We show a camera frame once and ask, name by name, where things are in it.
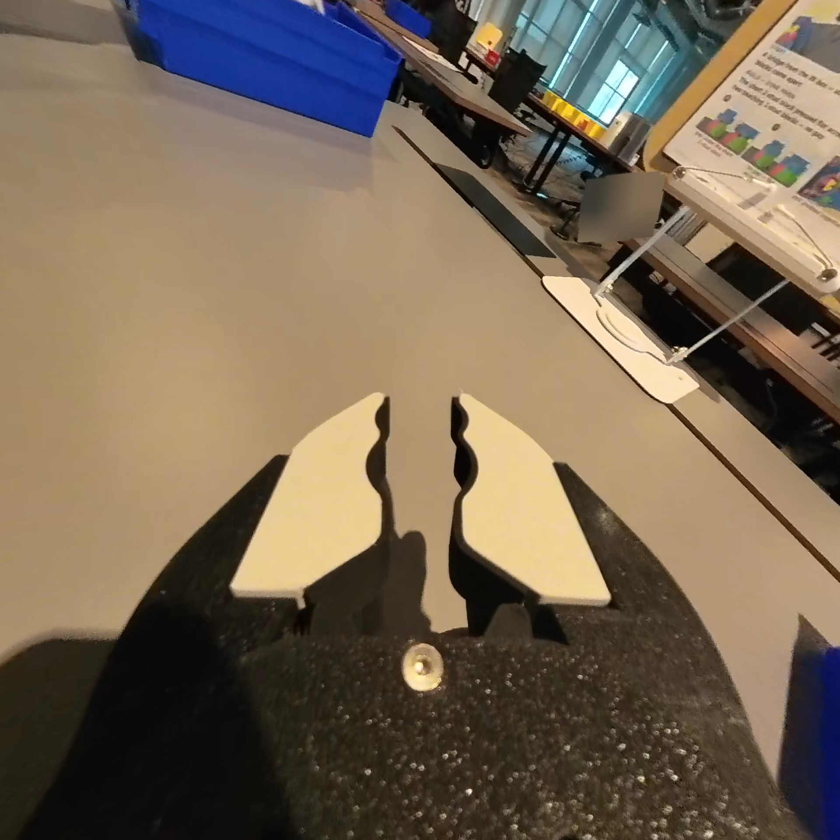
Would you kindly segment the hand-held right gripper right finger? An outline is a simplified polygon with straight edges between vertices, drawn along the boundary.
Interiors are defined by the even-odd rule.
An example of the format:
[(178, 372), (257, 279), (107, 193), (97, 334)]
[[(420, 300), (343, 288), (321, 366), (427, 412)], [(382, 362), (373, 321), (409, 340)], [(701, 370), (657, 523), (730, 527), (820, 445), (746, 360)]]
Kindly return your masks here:
[(538, 604), (608, 606), (612, 594), (551, 456), (513, 422), (465, 392), (456, 444), (467, 476), (458, 494), (458, 546)]

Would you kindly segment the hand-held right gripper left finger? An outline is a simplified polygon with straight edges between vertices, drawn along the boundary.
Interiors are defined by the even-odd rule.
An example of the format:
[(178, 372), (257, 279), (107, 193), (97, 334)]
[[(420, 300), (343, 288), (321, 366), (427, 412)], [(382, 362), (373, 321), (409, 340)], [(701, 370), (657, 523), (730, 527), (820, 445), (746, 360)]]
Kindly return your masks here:
[(370, 599), (393, 530), (386, 474), (390, 398), (373, 392), (292, 449), (230, 582), (238, 597)]

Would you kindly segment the white document stand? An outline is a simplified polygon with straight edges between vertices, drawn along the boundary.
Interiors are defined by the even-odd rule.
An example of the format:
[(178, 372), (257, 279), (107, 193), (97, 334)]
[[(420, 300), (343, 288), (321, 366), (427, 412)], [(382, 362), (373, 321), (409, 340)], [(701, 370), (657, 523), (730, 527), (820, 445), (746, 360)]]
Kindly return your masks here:
[[(791, 191), (756, 171), (739, 174), (679, 165), (666, 185), (682, 202), (678, 213), (662, 223), (598, 286), (579, 277), (546, 276), (542, 287), (643, 391), (657, 402), (670, 405), (698, 387), (682, 367), (684, 360), (743, 321), (790, 281), (817, 297), (835, 292), (838, 257), (830, 255), (788, 207)], [(776, 259), (781, 265), (776, 270), (783, 279), (699, 341), (667, 352), (612, 301), (610, 293), (626, 268), (649, 253), (694, 210), (733, 226), (749, 243), (759, 246), (766, 262)]]

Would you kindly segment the brown wooden table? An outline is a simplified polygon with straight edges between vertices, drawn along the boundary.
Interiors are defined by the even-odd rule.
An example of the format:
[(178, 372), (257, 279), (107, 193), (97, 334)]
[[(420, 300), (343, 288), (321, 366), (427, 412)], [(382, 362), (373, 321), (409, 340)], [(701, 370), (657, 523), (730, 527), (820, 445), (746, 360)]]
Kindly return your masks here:
[[(682, 245), (664, 237), (641, 260), (719, 326), (750, 299)], [(761, 308), (748, 311), (727, 331), (833, 423), (839, 422), (839, 372), (803, 339)]]

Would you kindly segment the black table mat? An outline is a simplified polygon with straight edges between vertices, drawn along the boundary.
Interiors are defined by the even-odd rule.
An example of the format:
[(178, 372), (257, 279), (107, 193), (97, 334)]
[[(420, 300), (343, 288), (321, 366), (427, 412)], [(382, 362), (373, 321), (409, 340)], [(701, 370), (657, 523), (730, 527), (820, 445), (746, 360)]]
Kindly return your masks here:
[(432, 163), (433, 169), (444, 181), (522, 257), (555, 259), (557, 256), (543, 239), (472, 174), (455, 167)]

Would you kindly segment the blue plastic bin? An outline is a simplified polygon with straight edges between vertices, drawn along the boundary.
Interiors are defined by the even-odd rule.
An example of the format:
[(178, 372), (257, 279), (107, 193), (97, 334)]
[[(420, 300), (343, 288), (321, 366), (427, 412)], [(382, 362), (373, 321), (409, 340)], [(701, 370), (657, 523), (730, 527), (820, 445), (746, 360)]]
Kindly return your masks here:
[(384, 1), (385, 15), (395, 25), (419, 37), (427, 39), (432, 30), (432, 21), (414, 6), (404, 1)]
[(839, 838), (839, 647), (803, 615), (792, 649), (778, 782), (812, 838)]
[(370, 138), (403, 59), (343, 2), (126, 2), (172, 74)]

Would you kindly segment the white cylindrical container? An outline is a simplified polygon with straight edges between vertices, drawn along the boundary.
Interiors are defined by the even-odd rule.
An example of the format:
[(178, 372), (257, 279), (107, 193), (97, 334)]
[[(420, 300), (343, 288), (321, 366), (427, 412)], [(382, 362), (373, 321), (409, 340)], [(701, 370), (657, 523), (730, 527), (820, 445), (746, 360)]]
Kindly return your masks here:
[(631, 111), (620, 112), (601, 137), (601, 145), (626, 165), (635, 165), (652, 123)]

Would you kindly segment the long background table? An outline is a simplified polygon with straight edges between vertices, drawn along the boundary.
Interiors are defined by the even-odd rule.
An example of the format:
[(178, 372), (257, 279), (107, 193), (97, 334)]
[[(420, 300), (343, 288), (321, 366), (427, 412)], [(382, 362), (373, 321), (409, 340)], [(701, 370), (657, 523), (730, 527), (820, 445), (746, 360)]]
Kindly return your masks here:
[(409, 81), (419, 82), (424, 102), (449, 106), (483, 119), (504, 133), (521, 137), (530, 135), (531, 130), (525, 124), (490, 98), (477, 83), (470, 81), (461, 68), (402, 35), (395, 37), (394, 46), (402, 54)]

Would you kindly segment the black office chair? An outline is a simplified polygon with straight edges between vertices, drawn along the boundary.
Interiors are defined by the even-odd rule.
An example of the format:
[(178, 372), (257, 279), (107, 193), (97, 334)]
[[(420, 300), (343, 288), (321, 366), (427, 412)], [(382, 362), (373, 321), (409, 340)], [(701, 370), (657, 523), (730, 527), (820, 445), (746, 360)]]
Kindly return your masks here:
[(488, 96), (513, 114), (532, 92), (547, 66), (532, 58), (525, 49), (510, 49), (500, 59)]

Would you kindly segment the wooden panel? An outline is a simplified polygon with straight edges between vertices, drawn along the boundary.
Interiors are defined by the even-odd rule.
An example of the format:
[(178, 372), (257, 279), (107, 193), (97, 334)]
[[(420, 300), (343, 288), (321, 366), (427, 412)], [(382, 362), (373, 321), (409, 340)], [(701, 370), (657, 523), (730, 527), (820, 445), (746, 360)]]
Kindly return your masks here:
[(746, 17), (652, 127), (639, 159), (642, 170), (666, 174), (674, 170), (676, 164), (664, 155), (666, 145), (794, 5), (795, 1), (762, 1)]

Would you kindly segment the printed instruction sheet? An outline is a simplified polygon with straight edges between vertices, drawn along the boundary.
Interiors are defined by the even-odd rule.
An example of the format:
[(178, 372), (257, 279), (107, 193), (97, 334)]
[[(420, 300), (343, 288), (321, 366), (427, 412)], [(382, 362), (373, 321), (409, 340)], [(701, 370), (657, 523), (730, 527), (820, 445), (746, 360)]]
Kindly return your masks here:
[(688, 117), (664, 154), (743, 191), (774, 185), (838, 224), (839, 5), (797, 2)]

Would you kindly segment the glass window wall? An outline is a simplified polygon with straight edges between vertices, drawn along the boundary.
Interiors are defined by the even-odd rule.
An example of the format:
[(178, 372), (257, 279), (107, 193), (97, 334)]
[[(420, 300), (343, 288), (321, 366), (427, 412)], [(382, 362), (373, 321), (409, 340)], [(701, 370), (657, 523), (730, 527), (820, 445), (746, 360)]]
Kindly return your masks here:
[(537, 83), (608, 125), (652, 108), (663, 79), (700, 44), (688, 2), (526, 1), (512, 47), (543, 66)]

